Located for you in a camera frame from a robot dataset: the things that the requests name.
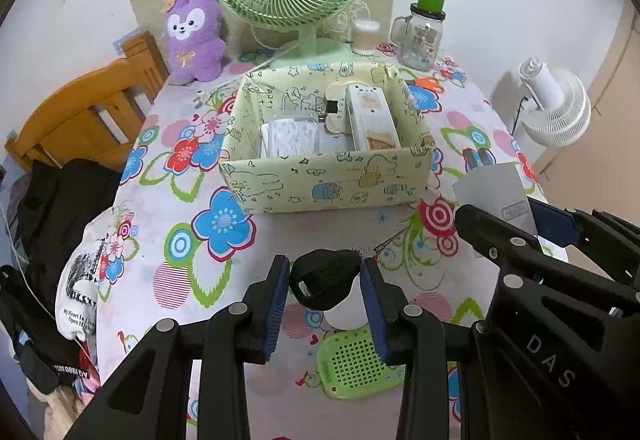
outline chair backrest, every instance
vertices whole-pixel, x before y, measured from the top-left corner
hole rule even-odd
[[[30,116],[17,138],[5,148],[25,170],[33,160],[62,167],[75,158],[95,160],[121,169],[144,116],[127,89],[139,84],[150,102],[168,76],[166,65],[149,32],[122,45],[126,57],[66,84]],[[114,136],[98,110],[105,109],[127,142]]]

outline orange bow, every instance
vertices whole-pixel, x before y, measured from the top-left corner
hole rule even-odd
[[[185,66],[191,65],[191,58],[192,57],[196,57],[196,52],[194,52],[193,50],[189,50],[188,52],[185,52],[184,54],[176,54],[175,55],[176,59],[182,59],[182,65],[180,66],[180,68],[184,68]]]

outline stuffed animal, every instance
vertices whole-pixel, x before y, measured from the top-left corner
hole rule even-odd
[[[220,4],[216,0],[175,0],[167,5],[166,14],[169,83],[205,83],[217,78],[226,48],[220,39]]]

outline green soap dish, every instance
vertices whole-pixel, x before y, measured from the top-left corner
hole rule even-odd
[[[324,392],[353,400],[389,390],[404,381],[404,366],[387,366],[373,349],[369,325],[327,337],[318,348]]]

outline storage box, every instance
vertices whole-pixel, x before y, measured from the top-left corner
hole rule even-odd
[[[383,89],[401,149],[260,158],[260,125],[271,114],[312,109],[324,115],[325,96],[335,98],[350,83]],[[394,66],[309,64],[242,78],[220,171],[247,214],[374,207],[418,201],[432,153],[428,125]]]

